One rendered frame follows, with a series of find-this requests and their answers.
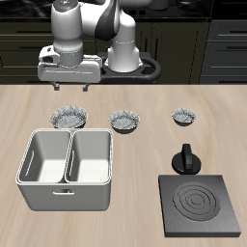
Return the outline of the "white two-bin basket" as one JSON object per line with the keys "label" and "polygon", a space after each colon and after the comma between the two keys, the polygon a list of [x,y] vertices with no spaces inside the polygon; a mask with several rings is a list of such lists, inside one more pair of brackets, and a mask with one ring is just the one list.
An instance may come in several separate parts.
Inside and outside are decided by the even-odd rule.
{"label": "white two-bin basket", "polygon": [[112,154],[109,129],[37,129],[15,181],[35,211],[103,211],[110,205]]}

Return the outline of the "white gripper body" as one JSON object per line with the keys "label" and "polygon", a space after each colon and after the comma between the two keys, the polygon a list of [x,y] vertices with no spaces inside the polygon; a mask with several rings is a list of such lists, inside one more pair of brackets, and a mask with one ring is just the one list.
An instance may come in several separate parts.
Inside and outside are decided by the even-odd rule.
{"label": "white gripper body", "polygon": [[102,59],[97,55],[84,55],[83,61],[74,68],[39,63],[38,78],[49,82],[98,83],[101,80]]}

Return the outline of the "dark grey stove plate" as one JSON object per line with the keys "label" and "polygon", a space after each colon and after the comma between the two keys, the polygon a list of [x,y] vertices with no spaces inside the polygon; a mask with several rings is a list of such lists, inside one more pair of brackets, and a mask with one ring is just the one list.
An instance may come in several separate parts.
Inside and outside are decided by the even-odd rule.
{"label": "dark grey stove plate", "polygon": [[158,177],[166,237],[239,237],[233,206],[220,175]]}

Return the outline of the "medium grey fluted bowl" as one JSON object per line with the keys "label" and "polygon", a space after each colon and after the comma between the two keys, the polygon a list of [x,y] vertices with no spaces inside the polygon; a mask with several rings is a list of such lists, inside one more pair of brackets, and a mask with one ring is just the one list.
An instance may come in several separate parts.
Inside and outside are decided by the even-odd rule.
{"label": "medium grey fluted bowl", "polygon": [[140,117],[132,111],[120,110],[109,117],[109,123],[116,132],[128,134],[136,129],[140,123]]}

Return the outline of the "flat black base plate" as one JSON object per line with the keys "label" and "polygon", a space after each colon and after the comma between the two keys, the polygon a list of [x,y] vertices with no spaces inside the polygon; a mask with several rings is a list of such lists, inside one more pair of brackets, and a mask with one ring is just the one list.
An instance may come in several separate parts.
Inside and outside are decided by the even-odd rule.
{"label": "flat black base plate", "polygon": [[102,59],[101,83],[107,84],[151,84],[159,78],[161,66],[151,57],[149,52],[141,52],[142,65],[131,72],[113,71],[105,65],[108,55],[106,52],[99,52]]}

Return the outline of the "large grey fluted bowl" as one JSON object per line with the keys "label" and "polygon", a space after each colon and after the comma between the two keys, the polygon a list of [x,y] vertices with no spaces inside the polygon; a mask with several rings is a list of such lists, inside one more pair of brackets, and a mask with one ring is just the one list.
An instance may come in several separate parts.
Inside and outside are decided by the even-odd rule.
{"label": "large grey fluted bowl", "polygon": [[49,119],[55,128],[80,128],[84,126],[87,120],[87,111],[76,105],[55,110]]}

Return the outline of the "dark kitchen cupboards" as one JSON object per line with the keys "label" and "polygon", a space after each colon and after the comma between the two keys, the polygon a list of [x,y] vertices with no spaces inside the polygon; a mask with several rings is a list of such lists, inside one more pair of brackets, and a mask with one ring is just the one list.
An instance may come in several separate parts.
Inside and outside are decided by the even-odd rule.
{"label": "dark kitchen cupboards", "polygon": [[[54,0],[0,0],[0,83],[34,84],[39,55],[54,42]],[[247,84],[247,20],[217,19],[208,1],[157,0],[159,8],[125,8],[135,44],[161,66],[160,84]],[[83,35],[83,53],[106,52],[111,41]]]}

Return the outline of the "small grey fluted bowl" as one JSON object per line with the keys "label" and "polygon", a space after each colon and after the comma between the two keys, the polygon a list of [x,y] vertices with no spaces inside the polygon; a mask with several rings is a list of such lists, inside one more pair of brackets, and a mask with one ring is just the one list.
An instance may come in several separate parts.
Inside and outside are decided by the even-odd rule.
{"label": "small grey fluted bowl", "polygon": [[189,109],[179,108],[172,112],[172,118],[180,126],[189,126],[196,120],[196,115]]}

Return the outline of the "round black knob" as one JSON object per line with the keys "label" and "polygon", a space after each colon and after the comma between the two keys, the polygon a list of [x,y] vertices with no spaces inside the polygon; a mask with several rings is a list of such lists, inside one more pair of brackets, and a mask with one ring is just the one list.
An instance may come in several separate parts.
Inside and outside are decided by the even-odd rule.
{"label": "round black knob", "polygon": [[173,169],[180,175],[196,175],[201,171],[201,160],[195,155],[189,144],[183,144],[181,152],[172,159]]}

